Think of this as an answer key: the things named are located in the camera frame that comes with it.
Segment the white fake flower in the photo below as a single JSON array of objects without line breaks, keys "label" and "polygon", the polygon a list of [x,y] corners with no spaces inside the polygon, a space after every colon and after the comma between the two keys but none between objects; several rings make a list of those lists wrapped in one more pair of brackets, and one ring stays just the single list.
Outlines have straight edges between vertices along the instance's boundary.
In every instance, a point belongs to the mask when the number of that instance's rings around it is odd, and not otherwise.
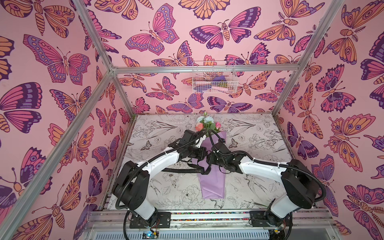
[{"label": "white fake flower", "polygon": [[214,118],[210,117],[207,112],[203,112],[203,115],[197,118],[197,123],[210,124],[214,122]]}]

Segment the orange pink fake rose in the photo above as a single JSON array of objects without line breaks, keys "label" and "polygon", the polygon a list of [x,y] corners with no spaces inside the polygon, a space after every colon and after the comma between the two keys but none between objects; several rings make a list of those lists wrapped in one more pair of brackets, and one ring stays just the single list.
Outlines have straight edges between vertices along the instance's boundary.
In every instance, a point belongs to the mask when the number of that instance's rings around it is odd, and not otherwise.
[{"label": "orange pink fake rose", "polygon": [[197,123],[195,127],[197,132],[200,132],[204,129],[204,124],[203,123]]}]

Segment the black printed ribbon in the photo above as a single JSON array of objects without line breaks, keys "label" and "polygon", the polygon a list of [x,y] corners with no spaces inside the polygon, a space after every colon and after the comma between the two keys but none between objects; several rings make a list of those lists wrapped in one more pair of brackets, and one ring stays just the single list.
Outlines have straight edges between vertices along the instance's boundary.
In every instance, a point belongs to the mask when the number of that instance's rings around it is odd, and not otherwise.
[{"label": "black printed ribbon", "polygon": [[201,174],[201,175],[208,175],[211,172],[211,165],[208,164],[207,167],[201,166],[199,163],[203,160],[197,160],[197,162],[194,164],[193,159],[189,159],[188,161],[183,161],[183,163],[187,163],[189,166],[188,169],[171,169],[171,168],[164,168],[162,172],[168,172],[168,173],[177,173],[177,174]]}]

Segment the purple pink wrapping paper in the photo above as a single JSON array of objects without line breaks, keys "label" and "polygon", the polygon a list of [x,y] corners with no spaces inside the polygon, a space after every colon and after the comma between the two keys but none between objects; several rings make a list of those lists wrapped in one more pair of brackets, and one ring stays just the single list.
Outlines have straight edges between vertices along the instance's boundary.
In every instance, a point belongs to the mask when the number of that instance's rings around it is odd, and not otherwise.
[{"label": "purple pink wrapping paper", "polygon": [[[222,131],[219,132],[218,135],[226,142],[227,132]],[[217,136],[213,135],[212,138],[214,143],[216,144],[218,142]],[[210,142],[209,137],[207,137],[207,139],[203,141],[201,147],[206,147],[207,151],[211,150],[212,143]],[[207,163],[207,158],[204,158],[203,161],[200,161],[198,165],[203,167],[206,171],[209,167],[209,164]],[[226,175],[221,172],[219,166],[212,164],[211,171],[207,175],[198,174],[198,178],[201,185],[203,199],[218,200],[225,198]]]}]

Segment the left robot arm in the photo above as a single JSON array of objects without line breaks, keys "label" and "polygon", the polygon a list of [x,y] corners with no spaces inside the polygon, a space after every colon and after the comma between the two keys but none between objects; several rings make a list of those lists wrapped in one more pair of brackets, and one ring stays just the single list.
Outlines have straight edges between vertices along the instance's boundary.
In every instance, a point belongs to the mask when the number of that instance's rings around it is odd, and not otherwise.
[{"label": "left robot arm", "polygon": [[112,194],[117,198],[115,208],[138,217],[146,227],[154,226],[158,221],[158,210],[147,198],[150,180],[185,158],[204,159],[207,151],[201,145],[205,139],[206,131],[186,130],[180,139],[168,144],[154,157],[138,163],[126,162],[112,189]]}]

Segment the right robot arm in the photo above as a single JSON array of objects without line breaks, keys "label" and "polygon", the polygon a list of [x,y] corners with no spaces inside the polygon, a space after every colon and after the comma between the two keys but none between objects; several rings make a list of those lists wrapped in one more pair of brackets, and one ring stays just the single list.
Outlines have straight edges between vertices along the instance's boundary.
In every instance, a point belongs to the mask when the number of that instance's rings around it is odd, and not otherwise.
[{"label": "right robot arm", "polygon": [[213,144],[208,159],[209,163],[230,173],[259,176],[284,186],[283,195],[272,200],[263,213],[251,217],[251,221],[260,222],[263,227],[279,228],[290,214],[311,209],[327,196],[325,185],[296,159],[287,163],[263,161],[245,151],[232,152],[220,141]]}]

